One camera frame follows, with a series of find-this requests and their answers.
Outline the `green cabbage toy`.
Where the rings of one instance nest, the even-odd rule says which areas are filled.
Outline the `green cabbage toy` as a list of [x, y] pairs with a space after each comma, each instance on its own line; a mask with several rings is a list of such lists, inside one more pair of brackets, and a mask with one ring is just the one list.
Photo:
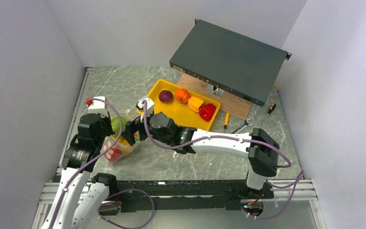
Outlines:
[[114, 117], [111, 119], [112, 130], [114, 131], [114, 134], [112, 135], [112, 137], [114, 139], [117, 138], [119, 131], [120, 131], [120, 127], [122, 127], [122, 132], [125, 131], [125, 124], [127, 122], [128, 122], [128, 119], [125, 117], [122, 117], [122, 116], [121, 116], [121, 122], [118, 117]]

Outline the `orange mango toy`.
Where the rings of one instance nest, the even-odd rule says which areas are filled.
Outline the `orange mango toy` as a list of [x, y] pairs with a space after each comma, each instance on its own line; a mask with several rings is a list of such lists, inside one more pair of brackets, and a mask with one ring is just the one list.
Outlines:
[[120, 137], [115, 147], [120, 149], [123, 154], [128, 154], [135, 150], [136, 145], [131, 146], [125, 138]]

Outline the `clear zip top bag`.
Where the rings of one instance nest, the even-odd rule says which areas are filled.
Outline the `clear zip top bag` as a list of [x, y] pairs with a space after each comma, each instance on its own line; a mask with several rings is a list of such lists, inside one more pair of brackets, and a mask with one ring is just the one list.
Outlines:
[[111, 145], [115, 142], [116, 137], [120, 130], [120, 122], [116, 115], [114, 116], [114, 118], [111, 119], [111, 125], [112, 125], [112, 129], [115, 132], [115, 134], [111, 135], [111, 136], [107, 136], [105, 138], [103, 146], [102, 146], [102, 151], [109, 149], [109, 151], [107, 151], [103, 157], [109, 163], [115, 163], [117, 160], [120, 160], [124, 156], [132, 153], [136, 149], [136, 147], [139, 145], [140, 138], [139, 138], [139, 132], [135, 132], [134, 133], [135, 144], [131, 146], [131, 145], [129, 145], [127, 140], [121, 136], [119, 138], [119, 140], [117, 141], [117, 143], [113, 147], [111, 147]]

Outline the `red apple toy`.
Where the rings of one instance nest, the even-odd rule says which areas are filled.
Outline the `red apple toy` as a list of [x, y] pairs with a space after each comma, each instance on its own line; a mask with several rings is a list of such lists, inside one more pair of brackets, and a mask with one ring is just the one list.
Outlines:
[[122, 157], [122, 152], [118, 148], [110, 148], [109, 151], [105, 154], [105, 158], [109, 162], [115, 162]]

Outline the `purple onion toy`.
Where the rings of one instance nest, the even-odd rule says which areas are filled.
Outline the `purple onion toy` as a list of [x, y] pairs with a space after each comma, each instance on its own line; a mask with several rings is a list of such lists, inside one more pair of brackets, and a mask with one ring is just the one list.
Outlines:
[[173, 101], [174, 95], [172, 92], [168, 91], [168, 90], [162, 90], [159, 94], [158, 94], [158, 98], [162, 103], [168, 104], [171, 103]]

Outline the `red bell pepper toy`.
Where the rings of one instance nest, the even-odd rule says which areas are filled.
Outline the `red bell pepper toy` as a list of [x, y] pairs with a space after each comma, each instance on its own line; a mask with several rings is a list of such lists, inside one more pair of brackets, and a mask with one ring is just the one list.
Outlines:
[[208, 122], [212, 119], [215, 111], [216, 111], [216, 106], [214, 104], [206, 104], [206, 105], [201, 107], [201, 109], [199, 111], [199, 116], [204, 121]]

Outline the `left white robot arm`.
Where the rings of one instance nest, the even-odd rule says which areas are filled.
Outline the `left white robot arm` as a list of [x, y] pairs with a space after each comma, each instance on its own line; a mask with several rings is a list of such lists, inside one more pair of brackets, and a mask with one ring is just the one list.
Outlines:
[[43, 229], [85, 229], [104, 200], [118, 194], [114, 175], [91, 176], [106, 137], [114, 134], [109, 114], [85, 114], [64, 154], [63, 170]]

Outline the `yellow plastic tray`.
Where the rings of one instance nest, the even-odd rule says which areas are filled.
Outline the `yellow plastic tray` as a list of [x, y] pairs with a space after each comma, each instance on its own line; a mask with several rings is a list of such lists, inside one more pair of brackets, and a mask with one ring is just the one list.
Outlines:
[[159, 100], [159, 93], [163, 90], [175, 93], [181, 89], [181, 86], [173, 84], [164, 79], [158, 80], [153, 88], [148, 92], [147, 96], [154, 101], [154, 113], [164, 113], [167, 117], [174, 120], [177, 125], [195, 127], [203, 130], [210, 130], [213, 121], [215, 120], [216, 114], [220, 110], [221, 103], [217, 100], [208, 98], [204, 95], [188, 90], [191, 96], [202, 98], [205, 104], [213, 104], [216, 106], [215, 112], [209, 121], [203, 120], [200, 115], [189, 108], [188, 105], [177, 102], [175, 99], [170, 103], [162, 103]]

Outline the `orange pumpkin toy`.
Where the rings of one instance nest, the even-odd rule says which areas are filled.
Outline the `orange pumpkin toy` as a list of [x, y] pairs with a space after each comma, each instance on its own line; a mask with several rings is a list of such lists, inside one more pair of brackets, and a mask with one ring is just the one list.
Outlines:
[[188, 100], [191, 98], [190, 93], [185, 89], [179, 89], [174, 93], [177, 102], [182, 104], [187, 104]]

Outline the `yellow bell pepper toy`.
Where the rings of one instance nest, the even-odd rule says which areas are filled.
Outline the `yellow bell pepper toy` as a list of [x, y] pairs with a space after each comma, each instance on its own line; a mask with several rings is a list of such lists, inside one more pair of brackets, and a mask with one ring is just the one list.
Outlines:
[[202, 98], [199, 98], [199, 97], [196, 97], [196, 96], [191, 96], [189, 99], [188, 99], [188, 102], [187, 102], [189, 108], [196, 112], [196, 113], [199, 113], [200, 112], [200, 109], [201, 107], [203, 106], [204, 104], [204, 100]]

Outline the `brown wooden board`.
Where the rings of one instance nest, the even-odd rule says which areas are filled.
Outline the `brown wooden board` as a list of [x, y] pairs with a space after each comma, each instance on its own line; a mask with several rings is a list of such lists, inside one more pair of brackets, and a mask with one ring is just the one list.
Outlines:
[[250, 109], [253, 105], [251, 102], [219, 88], [217, 91], [222, 92], [222, 94], [215, 92], [212, 93], [213, 86], [211, 84], [185, 73], [183, 73], [180, 79], [177, 81], [177, 85], [219, 101], [221, 104], [220, 109], [222, 111], [229, 112], [231, 115], [243, 120], [248, 117]]

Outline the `silver open end wrench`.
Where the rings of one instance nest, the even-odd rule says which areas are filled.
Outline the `silver open end wrench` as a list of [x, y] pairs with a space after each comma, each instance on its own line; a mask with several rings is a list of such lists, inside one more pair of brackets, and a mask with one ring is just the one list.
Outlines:
[[251, 119], [246, 119], [240, 127], [238, 127], [237, 129], [235, 129], [232, 132], [232, 134], [237, 134], [237, 133], [241, 132], [242, 130], [244, 130], [245, 128], [251, 127], [252, 125], [253, 125], [253, 123], [251, 122]]

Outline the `black yellow screwdriver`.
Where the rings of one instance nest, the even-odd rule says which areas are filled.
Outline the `black yellow screwdriver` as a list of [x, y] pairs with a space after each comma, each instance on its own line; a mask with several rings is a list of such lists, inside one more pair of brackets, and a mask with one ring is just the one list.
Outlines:
[[275, 104], [275, 103], [272, 103], [272, 104], [270, 105], [270, 107], [269, 107], [269, 109], [268, 109], [268, 111], [267, 111], [266, 115], [267, 115], [267, 116], [270, 116], [270, 115], [271, 115], [271, 113], [275, 110], [275, 108], [276, 108], [276, 104]]

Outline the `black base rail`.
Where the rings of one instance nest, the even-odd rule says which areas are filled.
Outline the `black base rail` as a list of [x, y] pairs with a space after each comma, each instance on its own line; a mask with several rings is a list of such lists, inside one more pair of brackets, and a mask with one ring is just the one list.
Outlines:
[[240, 210], [246, 202], [273, 199], [270, 185], [261, 190], [248, 188], [243, 179], [117, 181], [106, 202], [120, 207], [122, 213], [141, 210], [184, 210], [224, 208]]

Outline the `orange handled tool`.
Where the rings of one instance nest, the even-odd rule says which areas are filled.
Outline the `orange handled tool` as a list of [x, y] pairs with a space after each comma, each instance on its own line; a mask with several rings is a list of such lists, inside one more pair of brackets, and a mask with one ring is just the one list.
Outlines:
[[229, 118], [230, 118], [230, 113], [227, 112], [225, 114], [225, 119], [224, 119], [224, 131], [226, 131], [227, 127], [228, 127], [228, 123], [229, 123]]

